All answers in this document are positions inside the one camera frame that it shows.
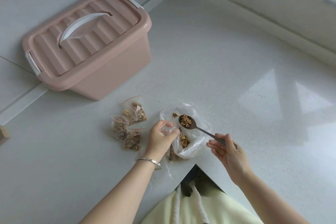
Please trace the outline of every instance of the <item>person's left hand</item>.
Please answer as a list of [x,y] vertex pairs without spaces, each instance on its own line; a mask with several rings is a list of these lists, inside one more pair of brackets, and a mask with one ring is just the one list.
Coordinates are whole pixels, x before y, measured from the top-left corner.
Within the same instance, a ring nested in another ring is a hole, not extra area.
[[172,127],[174,126],[174,123],[171,121],[167,121],[167,120],[159,120],[152,127],[152,129],[149,132],[149,136],[148,136],[147,149],[143,157],[153,159],[157,162],[160,162],[163,155],[169,149],[171,143],[180,133],[178,129],[175,129],[169,135],[164,135],[160,131],[160,128],[163,127],[164,125]]

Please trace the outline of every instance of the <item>spoon handle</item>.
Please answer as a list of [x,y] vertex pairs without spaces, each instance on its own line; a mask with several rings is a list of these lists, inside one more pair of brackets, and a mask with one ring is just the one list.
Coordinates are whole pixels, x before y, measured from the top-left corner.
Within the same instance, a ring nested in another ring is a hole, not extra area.
[[206,133],[208,136],[211,136],[213,139],[215,139],[216,141],[220,142],[224,147],[226,147],[226,143],[225,143],[225,140],[224,139],[221,139],[221,138],[218,138],[218,137],[215,137],[213,134],[210,134],[209,132],[199,128],[199,127],[196,127],[198,130],[202,131],[203,133]]

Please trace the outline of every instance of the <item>forearm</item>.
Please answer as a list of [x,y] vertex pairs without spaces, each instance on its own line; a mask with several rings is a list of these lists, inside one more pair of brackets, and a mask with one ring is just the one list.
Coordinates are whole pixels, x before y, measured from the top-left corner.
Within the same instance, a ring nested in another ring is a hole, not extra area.
[[264,224],[309,224],[256,175],[240,188]]
[[131,224],[155,164],[137,161],[125,177],[86,215],[80,224]]

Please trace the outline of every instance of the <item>person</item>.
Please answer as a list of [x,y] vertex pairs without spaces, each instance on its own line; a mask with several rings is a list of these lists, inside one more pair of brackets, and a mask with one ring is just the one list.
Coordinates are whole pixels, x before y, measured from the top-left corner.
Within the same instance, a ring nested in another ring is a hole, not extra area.
[[[163,135],[160,128],[164,125],[172,126],[173,124],[160,120],[153,126],[149,133],[144,158],[159,162],[178,136],[178,129],[169,135]],[[234,142],[229,134],[216,134],[216,137],[225,140],[226,148],[216,140],[210,140],[207,146],[211,149],[212,154],[223,163],[231,180],[247,197],[260,219],[218,188],[211,188],[207,191],[206,196],[200,196],[195,188],[195,183],[191,183],[193,194],[190,197],[183,198],[180,194],[178,195],[180,188],[178,187],[147,215],[142,222],[143,224],[309,223],[254,174],[243,148]],[[238,149],[234,147],[233,143],[238,145]],[[80,224],[131,224],[155,167],[157,164],[153,162],[137,161],[124,178],[84,217]]]

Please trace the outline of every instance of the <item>speckled countertop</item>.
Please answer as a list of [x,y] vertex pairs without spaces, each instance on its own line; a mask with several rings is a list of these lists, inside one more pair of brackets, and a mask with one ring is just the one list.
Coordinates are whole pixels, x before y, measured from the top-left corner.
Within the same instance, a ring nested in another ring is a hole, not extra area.
[[[150,12],[152,62],[99,102],[48,91],[6,126],[0,147],[1,220],[77,223],[137,154],[111,139],[110,115],[141,95],[150,128],[192,102],[214,132],[231,133],[267,184],[312,223],[336,218],[336,73],[203,0],[166,0]],[[151,179],[135,223],[197,164],[252,211],[223,166],[203,152]]]

